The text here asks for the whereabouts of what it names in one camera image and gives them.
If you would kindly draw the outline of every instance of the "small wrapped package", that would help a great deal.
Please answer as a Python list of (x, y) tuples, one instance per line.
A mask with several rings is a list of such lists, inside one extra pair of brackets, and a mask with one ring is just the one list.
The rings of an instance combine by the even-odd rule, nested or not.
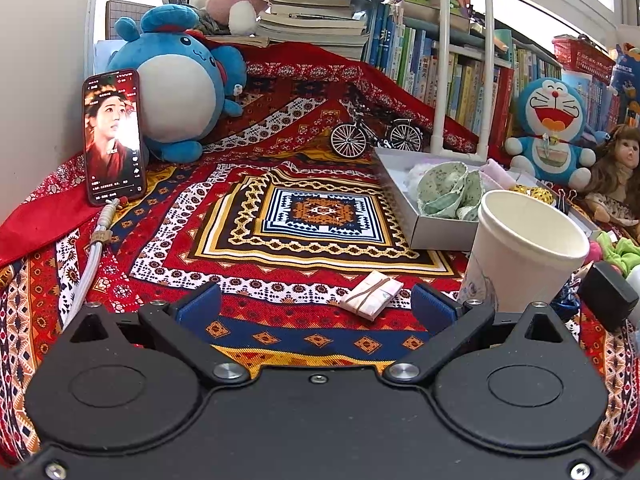
[(342, 298), (340, 307), (373, 321), (401, 288), (401, 282), (374, 270)]

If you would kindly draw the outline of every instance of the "doll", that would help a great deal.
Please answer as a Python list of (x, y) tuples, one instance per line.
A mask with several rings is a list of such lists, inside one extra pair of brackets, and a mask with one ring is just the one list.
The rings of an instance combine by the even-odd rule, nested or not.
[(632, 227), (640, 238), (640, 130), (619, 124), (599, 149), (585, 188), (587, 206), (593, 217), (604, 223)]

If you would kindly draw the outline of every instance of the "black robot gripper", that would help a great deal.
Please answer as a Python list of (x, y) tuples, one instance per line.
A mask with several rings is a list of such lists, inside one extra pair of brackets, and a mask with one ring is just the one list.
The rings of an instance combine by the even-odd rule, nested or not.
[(607, 392), (546, 304), (458, 309), (383, 374), (253, 379), (183, 306), (84, 307), (26, 392), (40, 452), (0, 479), (640, 479), (590, 446)]

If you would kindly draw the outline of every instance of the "cardboard box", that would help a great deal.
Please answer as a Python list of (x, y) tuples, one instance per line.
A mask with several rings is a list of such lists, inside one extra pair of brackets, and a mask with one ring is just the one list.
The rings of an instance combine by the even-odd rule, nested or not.
[[(420, 216), (418, 205), (407, 196), (405, 179), (416, 164), (440, 164), (452, 158), (431, 155), (422, 152), (404, 152), (388, 148), (375, 148), (372, 154), (380, 184), (385, 191), (389, 205), (396, 213), (396, 219), (409, 243), (415, 250), (470, 251), (476, 237), (478, 222), (432, 218)], [(483, 166), (481, 162), (465, 160), (470, 169)], [(527, 173), (510, 171), (514, 179), (524, 186), (545, 187), (535, 177)], [(589, 236), (597, 226), (585, 219), (580, 213), (571, 210), (570, 218)]]

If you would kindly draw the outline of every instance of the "smartphone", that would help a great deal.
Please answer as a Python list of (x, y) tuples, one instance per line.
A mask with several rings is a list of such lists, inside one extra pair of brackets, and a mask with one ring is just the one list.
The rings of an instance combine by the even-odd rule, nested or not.
[(140, 134), (140, 76), (133, 69), (91, 76), (82, 85), (84, 170), (89, 202), (105, 205), (146, 191)]

